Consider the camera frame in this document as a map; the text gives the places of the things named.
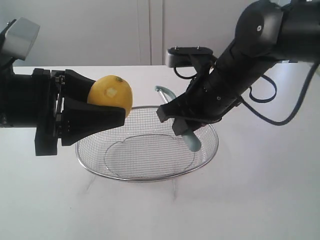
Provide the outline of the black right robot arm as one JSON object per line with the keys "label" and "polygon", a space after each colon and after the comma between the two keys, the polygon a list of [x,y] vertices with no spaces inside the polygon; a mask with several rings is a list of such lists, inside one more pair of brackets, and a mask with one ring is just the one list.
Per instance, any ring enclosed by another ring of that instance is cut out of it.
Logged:
{"label": "black right robot arm", "polygon": [[275,64],[311,62],[289,115],[293,119],[320,64],[320,3],[293,0],[279,6],[258,0],[242,12],[234,39],[219,57],[207,47],[172,47],[167,54],[168,67],[193,67],[196,71],[189,77],[186,91],[156,112],[161,122],[173,119],[172,130],[177,136],[219,122],[244,103],[242,94]]}

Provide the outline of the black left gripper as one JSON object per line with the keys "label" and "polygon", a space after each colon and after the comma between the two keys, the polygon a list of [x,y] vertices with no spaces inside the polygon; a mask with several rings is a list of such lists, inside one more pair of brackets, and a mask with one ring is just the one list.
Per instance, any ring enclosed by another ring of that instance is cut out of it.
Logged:
{"label": "black left gripper", "polygon": [[[62,90],[61,72],[36,68],[37,123],[34,138],[37,157],[57,155],[57,105]],[[64,99],[62,111],[61,145],[71,146],[92,134],[118,128],[125,123],[125,110],[120,107],[85,103],[94,80],[74,70],[64,71]]]}

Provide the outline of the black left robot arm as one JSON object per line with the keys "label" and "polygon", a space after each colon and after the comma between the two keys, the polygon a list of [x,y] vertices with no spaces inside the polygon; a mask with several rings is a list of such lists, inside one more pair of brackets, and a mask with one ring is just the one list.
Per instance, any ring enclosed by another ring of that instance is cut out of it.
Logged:
{"label": "black left robot arm", "polygon": [[55,156],[57,144],[71,146],[125,123],[125,110],[87,103],[94,81],[77,72],[35,68],[13,71],[14,58],[0,67],[0,126],[35,128],[36,156]]}

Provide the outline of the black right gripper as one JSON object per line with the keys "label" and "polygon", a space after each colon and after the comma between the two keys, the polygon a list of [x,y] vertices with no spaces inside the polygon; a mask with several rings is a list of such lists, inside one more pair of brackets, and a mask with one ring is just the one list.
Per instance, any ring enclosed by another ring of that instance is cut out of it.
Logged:
{"label": "black right gripper", "polygon": [[174,119],[172,130],[176,136],[192,132],[207,124],[219,122],[232,108],[241,104],[244,92],[242,74],[229,72],[198,73],[186,90],[186,105],[172,94],[158,91],[164,104],[156,114],[161,123]]}

